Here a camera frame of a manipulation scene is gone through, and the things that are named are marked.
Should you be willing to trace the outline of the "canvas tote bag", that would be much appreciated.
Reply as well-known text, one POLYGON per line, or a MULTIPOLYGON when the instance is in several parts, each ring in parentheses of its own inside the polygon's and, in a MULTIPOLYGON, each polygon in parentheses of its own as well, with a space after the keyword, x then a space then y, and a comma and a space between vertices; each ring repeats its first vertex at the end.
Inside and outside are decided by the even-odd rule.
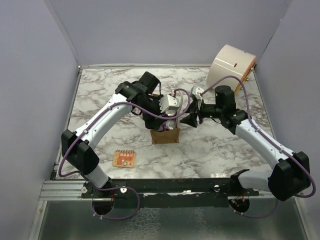
POLYGON ((182 106, 183 106, 183 98, 180 98, 180 99, 177 98, 179 101, 180 107, 176 111, 176 115, 173 117, 168 117, 168 116, 166 116, 165 112, 161 113, 161 115, 155 115, 155 114, 143 109, 140 106, 140 94, 141 93, 137 94, 137 96, 135 96, 132 99, 132 103, 139 106, 140 112, 142 113, 142 119, 143 119, 143 112, 146 112, 147 114, 149 114, 155 118, 164 120, 164 122, 167 120, 174 120, 177 123, 177 128, 175 128, 173 130, 164 130, 164 122, 160 125, 159 130, 148 129, 148 130, 150 130, 151 143, 154 145, 178 143, 179 137, 180 137, 180 128, 178 127, 178 117, 180 117, 181 113, 182 113, 181 110, 182 110, 182 106))

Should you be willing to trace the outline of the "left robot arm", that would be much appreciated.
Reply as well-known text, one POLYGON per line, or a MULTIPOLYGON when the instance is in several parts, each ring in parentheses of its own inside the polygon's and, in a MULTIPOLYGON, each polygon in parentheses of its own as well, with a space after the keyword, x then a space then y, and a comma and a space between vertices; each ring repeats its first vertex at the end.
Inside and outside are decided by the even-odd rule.
POLYGON ((93 191, 97 196, 106 197, 111 186, 108 183, 110 177, 99 166, 100 159, 94 149, 122 117, 131 113, 134 105, 160 115, 159 100, 151 98, 151 94, 160 84, 160 80, 148 71, 137 81, 124 81, 93 118, 75 131, 66 129, 62 133, 62 160, 68 161, 94 184, 93 191))

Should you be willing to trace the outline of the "purple can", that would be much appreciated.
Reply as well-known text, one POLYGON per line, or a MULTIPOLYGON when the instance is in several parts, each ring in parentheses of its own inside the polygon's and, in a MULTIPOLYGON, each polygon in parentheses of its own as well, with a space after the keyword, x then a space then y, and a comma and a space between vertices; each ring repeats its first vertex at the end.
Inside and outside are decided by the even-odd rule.
POLYGON ((165 112, 165 115, 167 117, 174 117, 176 114, 177 114, 177 112, 174 111, 174 110, 168 110, 168 111, 165 112))
POLYGON ((170 131, 175 128, 177 128, 177 122, 175 120, 170 119, 170 120, 167 120, 163 123, 163 129, 165 131, 170 131))

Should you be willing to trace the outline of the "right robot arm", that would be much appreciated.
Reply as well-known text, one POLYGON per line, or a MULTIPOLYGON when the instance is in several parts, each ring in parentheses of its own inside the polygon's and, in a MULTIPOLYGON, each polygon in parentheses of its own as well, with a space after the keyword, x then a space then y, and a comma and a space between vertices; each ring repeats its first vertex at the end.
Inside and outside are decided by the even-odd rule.
POLYGON ((256 189, 270 192, 284 202, 311 186, 308 156, 284 147, 259 128, 247 112, 236 107, 235 94, 229 86, 215 88, 214 104, 204 102, 203 92, 200 87, 192 87, 188 116, 180 122, 196 128, 205 118, 218 119, 224 128, 255 149, 272 169, 271 173, 244 169, 233 174, 235 180, 230 182, 229 189, 234 195, 256 189))

